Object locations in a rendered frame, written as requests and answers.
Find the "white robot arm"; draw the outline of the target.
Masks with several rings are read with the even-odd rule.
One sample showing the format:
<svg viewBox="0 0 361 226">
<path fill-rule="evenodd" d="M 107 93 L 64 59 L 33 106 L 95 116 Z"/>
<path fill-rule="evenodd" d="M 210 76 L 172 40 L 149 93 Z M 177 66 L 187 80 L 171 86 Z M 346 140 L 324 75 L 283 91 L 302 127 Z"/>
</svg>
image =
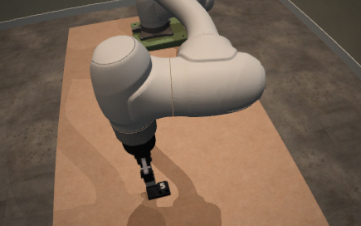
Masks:
<svg viewBox="0 0 361 226">
<path fill-rule="evenodd" d="M 264 67 L 219 36 L 207 13 L 213 5 L 214 0 L 136 0 L 141 25 L 132 32 L 141 33 L 141 41 L 173 36 L 171 17 L 184 26 L 190 39 L 170 63 L 151 56 L 131 36 L 111 37 L 95 48 L 90 63 L 95 98 L 121 143 L 148 142 L 160 118 L 225 115 L 261 98 Z"/>
</svg>

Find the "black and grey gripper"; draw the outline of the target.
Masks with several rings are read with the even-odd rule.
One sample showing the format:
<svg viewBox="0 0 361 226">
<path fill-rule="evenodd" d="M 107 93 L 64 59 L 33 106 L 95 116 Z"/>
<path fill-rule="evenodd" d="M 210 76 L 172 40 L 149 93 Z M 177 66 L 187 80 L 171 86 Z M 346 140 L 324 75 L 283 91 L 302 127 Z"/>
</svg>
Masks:
<svg viewBox="0 0 361 226">
<path fill-rule="evenodd" d="M 140 176 L 141 179 L 144 179 L 146 187 L 155 185 L 154 174 L 152 172 L 152 166 L 150 163 L 152 161 L 152 157 L 150 157 L 150 151 L 154 148 L 155 142 L 156 138 L 154 134 L 151 140 L 142 145 L 128 146 L 122 143 L 125 151 L 133 155 L 134 158 L 137 160 L 138 165 L 140 165 Z"/>
</svg>

